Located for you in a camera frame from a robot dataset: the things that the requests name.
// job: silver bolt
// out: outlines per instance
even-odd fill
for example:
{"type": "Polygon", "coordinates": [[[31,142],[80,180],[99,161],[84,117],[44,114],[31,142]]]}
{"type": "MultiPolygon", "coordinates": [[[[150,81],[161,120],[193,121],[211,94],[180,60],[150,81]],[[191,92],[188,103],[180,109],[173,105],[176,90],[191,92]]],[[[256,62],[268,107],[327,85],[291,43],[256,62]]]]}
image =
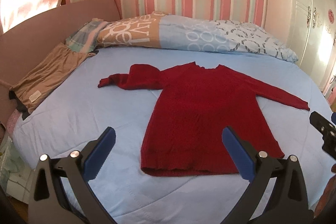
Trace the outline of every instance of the silver bolt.
{"type": "Polygon", "coordinates": [[[268,155],[267,155],[267,153],[265,152],[265,151],[260,151],[259,152],[259,157],[261,157],[261,158],[266,158],[268,155]]]}
{"type": "Polygon", "coordinates": [[[40,156],[41,161],[45,161],[47,158],[48,158],[47,154],[43,154],[43,155],[40,156]]]}
{"type": "Polygon", "coordinates": [[[71,158],[77,158],[79,156],[79,151],[75,150],[70,153],[71,158]]]}
{"type": "Polygon", "coordinates": [[[297,157],[296,157],[296,156],[294,156],[294,155],[291,155],[291,156],[290,156],[290,159],[291,159],[291,161],[294,161],[294,162],[296,162],[296,161],[297,161],[297,157]]]}

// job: pillow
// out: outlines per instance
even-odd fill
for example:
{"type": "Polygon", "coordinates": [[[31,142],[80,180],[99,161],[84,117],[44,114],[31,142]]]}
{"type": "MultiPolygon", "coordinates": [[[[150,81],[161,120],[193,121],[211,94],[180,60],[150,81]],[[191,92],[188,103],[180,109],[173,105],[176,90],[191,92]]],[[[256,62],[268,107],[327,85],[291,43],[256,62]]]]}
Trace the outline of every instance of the pillow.
{"type": "Polygon", "coordinates": [[[297,55],[271,34],[252,23],[202,20],[163,12],[107,25],[98,47],[142,46],[199,52],[248,52],[296,62],[297,55]]]}
{"type": "Polygon", "coordinates": [[[138,46],[161,48],[159,23],[164,12],[152,12],[107,25],[97,37],[97,47],[138,46]]]}
{"type": "Polygon", "coordinates": [[[85,23],[79,30],[68,37],[65,45],[74,52],[92,52],[97,46],[98,33],[109,23],[102,19],[93,18],[91,22],[85,23]]]}
{"type": "Polygon", "coordinates": [[[43,100],[94,53],[73,52],[63,43],[58,44],[47,57],[32,69],[9,91],[9,98],[16,99],[17,110],[26,119],[43,100]]]}

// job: wooden floor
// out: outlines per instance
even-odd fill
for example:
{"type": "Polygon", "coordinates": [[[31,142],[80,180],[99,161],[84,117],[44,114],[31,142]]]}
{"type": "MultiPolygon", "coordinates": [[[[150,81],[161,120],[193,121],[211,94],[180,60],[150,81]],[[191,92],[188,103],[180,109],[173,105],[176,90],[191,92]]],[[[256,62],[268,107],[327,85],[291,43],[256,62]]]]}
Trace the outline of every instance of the wooden floor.
{"type": "Polygon", "coordinates": [[[17,213],[28,223],[28,205],[12,197],[8,197],[8,199],[17,213]]]}

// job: light blue bedsheet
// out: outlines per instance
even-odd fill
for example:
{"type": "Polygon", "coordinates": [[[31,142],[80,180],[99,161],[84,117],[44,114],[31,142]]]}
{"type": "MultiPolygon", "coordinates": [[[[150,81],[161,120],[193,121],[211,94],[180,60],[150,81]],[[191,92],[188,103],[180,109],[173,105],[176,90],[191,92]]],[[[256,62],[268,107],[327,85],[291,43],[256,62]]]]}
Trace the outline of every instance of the light blue bedsheet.
{"type": "MultiPolygon", "coordinates": [[[[205,68],[226,65],[290,92],[330,119],[331,110],[312,80],[293,63],[246,53],[209,53],[150,48],[106,48],[87,59],[27,119],[19,119],[13,140],[23,158],[35,167],[41,154],[67,156],[81,150],[111,126],[117,141],[90,186],[119,224],[220,223],[248,185],[239,175],[180,178],[151,177],[140,170],[140,147],[160,90],[98,89],[101,78],[128,73],[132,64],[166,69],[196,61],[205,68]]],[[[298,156],[310,204],[331,177],[333,160],[322,150],[322,138],[309,124],[305,110],[258,98],[266,121],[286,157],[298,156]]],[[[268,186],[255,216],[271,194],[268,186]]],[[[76,204],[70,187],[65,189],[76,204]]]]}

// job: sweater cuff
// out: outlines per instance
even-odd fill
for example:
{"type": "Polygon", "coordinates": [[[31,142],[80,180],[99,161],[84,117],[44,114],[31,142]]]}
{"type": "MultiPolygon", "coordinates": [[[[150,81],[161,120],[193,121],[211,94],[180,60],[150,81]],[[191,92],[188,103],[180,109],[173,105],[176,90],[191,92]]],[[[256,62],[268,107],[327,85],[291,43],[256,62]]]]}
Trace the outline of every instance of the sweater cuff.
{"type": "Polygon", "coordinates": [[[104,78],[104,79],[101,79],[99,81],[99,85],[98,85],[98,88],[101,88],[103,86],[107,86],[107,85],[110,85],[110,79],[109,78],[104,78]]]}

